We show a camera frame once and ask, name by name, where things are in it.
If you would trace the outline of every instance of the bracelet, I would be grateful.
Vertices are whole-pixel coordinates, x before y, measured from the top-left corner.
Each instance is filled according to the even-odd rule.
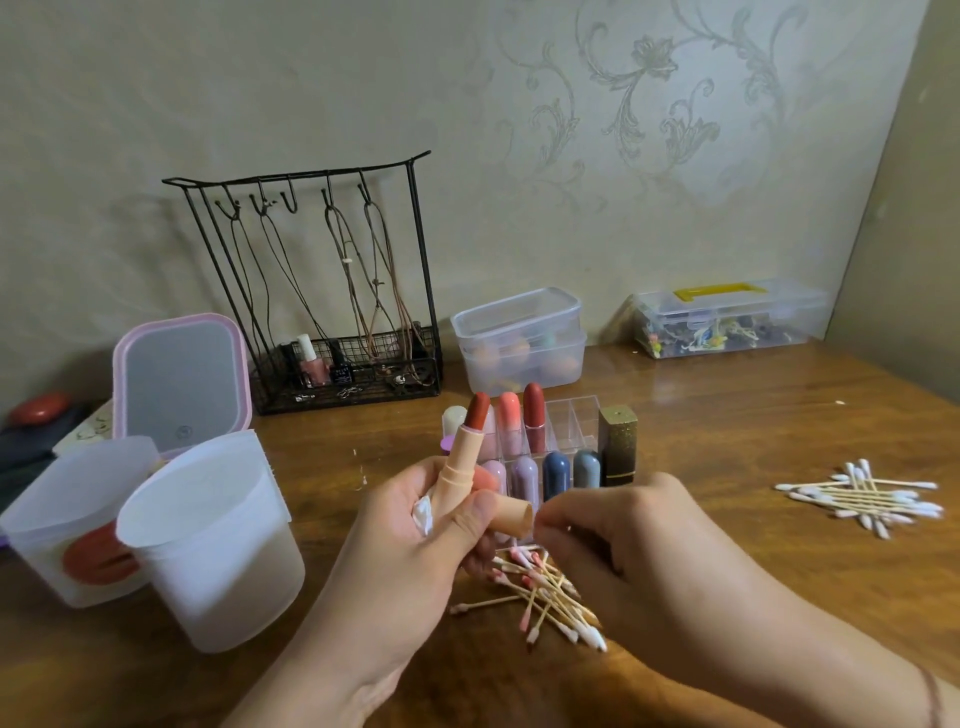
[[[917,665],[917,669],[924,678],[926,695],[930,704],[930,713],[927,725],[929,728],[943,728],[944,704],[940,699],[940,685],[937,683],[937,678],[935,678],[933,673],[930,672],[930,670],[928,670],[926,667]]]

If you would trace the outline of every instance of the person's left hand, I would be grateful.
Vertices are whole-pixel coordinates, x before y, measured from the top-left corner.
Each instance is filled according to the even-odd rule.
[[[445,458],[431,457],[372,491],[360,508],[323,591],[298,635],[365,692],[372,711],[436,628],[462,565],[479,574],[493,558],[487,526],[496,477],[477,467],[474,492],[434,521],[424,538],[414,504],[437,481]]]

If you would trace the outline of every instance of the hand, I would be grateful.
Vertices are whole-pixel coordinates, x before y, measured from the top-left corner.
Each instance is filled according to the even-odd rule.
[[[474,473],[474,493],[427,538],[414,525],[414,504],[443,466],[444,458],[427,458],[368,495],[304,623],[304,639],[363,691],[370,712],[393,693],[436,628],[457,569],[479,574],[493,558],[486,529],[495,504],[486,491],[499,484],[482,468]]]
[[[780,636],[805,604],[664,473],[647,486],[554,497],[534,536],[605,633],[667,677],[731,699],[770,678]]]

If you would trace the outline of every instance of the black metal jewelry stand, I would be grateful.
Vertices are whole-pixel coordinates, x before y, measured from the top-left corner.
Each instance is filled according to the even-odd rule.
[[[296,412],[306,409],[322,409],[326,407],[338,407],[347,404],[365,404],[368,402],[390,401],[390,400],[411,400],[421,397],[435,397],[440,394],[441,383],[444,377],[444,358],[440,346],[440,332],[437,327],[437,313],[433,303],[433,288],[430,285],[430,270],[427,265],[426,244],[423,240],[423,222],[420,217],[420,197],[417,193],[417,178],[414,174],[414,162],[426,157],[429,151],[416,155],[392,164],[376,164],[369,167],[350,167],[346,169],[324,169],[313,172],[295,172],[292,174],[265,175],[262,177],[245,177],[237,180],[227,180],[225,182],[200,182],[198,180],[188,180],[183,177],[171,177],[163,180],[165,184],[171,184],[183,190],[187,203],[190,205],[190,211],[193,213],[194,220],[197,222],[197,228],[200,230],[201,238],[206,245],[206,251],[213,262],[213,267],[217,272],[224,292],[227,294],[227,300],[230,309],[233,311],[233,317],[239,325],[247,349],[250,351],[253,369],[251,372],[251,388],[253,404],[261,415],[278,414],[281,412]],[[290,214],[296,214],[299,204],[294,190],[293,182],[296,180],[328,180],[331,177],[342,177],[344,175],[357,175],[361,173],[370,173],[377,170],[393,169],[396,167],[405,167],[407,172],[407,182],[410,187],[410,204],[414,213],[414,225],[417,231],[417,244],[420,248],[420,265],[423,269],[423,288],[426,292],[427,306],[430,311],[430,326],[423,327],[414,322],[415,330],[395,330],[385,332],[375,332],[372,336],[373,351],[375,352],[402,352],[400,337],[407,337],[412,340],[413,351],[411,358],[403,358],[399,354],[396,358],[387,356],[370,356],[370,340],[365,336],[345,336],[333,339],[320,338],[314,339],[314,349],[318,356],[323,357],[327,362],[334,360],[335,354],[342,354],[350,368],[350,378],[352,381],[345,383],[330,383],[323,386],[306,386],[305,381],[297,371],[291,371],[289,362],[281,355],[281,352],[274,347],[272,336],[269,334],[269,314],[266,320],[266,330],[268,335],[264,335],[264,326],[261,322],[262,312],[258,311],[258,306],[254,304],[250,283],[247,279],[246,268],[243,267],[243,259],[240,257],[239,248],[235,248],[234,255],[231,254],[227,239],[221,230],[221,224],[218,222],[213,206],[207,195],[207,190],[213,187],[219,187],[227,196],[228,206],[232,204],[233,212],[227,212],[220,201],[215,201],[226,219],[233,222],[239,219],[240,206],[234,199],[235,196],[242,199],[243,193],[250,192],[251,205],[253,211],[262,218],[271,205],[276,201],[268,201],[264,193],[264,185],[272,182],[283,182],[290,193],[287,198],[287,191],[280,192],[280,197]],[[237,190],[237,187],[247,187],[243,191]],[[260,198],[260,206],[257,205],[253,192]],[[212,228],[213,234],[207,231],[207,225]],[[218,253],[214,243],[219,243],[222,253]],[[228,283],[228,276],[232,275],[235,285]],[[235,291],[240,300],[238,306],[234,297]]]

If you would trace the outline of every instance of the brown wooden tabletop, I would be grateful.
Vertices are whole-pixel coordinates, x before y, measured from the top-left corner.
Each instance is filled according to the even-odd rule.
[[[0,553],[0,724],[216,725],[297,629],[364,491],[438,451],[441,414],[469,398],[459,365],[448,366],[444,389],[431,400],[254,423],[307,577],[286,614],[225,654],[195,652],[149,589],[74,611]],[[641,471],[677,475],[765,569],[960,684],[960,408],[819,344],[660,362],[630,346],[594,347],[581,381],[547,391],[588,394],[629,404]],[[929,497],[947,517],[898,527],[882,542],[771,490],[859,457],[878,476],[940,483]],[[485,594],[502,595],[462,576],[453,600]],[[769,725],[658,677],[615,645],[593,653],[548,629],[528,653],[521,612],[508,604],[444,618],[368,724]]]

